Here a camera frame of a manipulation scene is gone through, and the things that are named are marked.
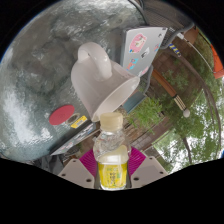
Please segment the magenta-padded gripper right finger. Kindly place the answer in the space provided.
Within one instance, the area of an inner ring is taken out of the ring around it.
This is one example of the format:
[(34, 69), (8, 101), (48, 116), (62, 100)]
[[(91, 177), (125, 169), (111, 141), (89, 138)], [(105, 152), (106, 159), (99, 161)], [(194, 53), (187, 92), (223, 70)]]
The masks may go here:
[(145, 156), (133, 148), (128, 162), (130, 186), (140, 188), (168, 175), (154, 156)]

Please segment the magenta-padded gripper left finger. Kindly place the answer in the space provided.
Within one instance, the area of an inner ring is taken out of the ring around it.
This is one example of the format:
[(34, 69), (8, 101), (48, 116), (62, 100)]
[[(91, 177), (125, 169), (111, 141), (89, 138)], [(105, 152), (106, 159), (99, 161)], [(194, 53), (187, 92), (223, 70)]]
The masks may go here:
[(68, 180), (80, 187), (93, 189), (97, 175), (97, 162), (93, 150), (86, 152), (80, 159), (71, 159), (59, 177)]

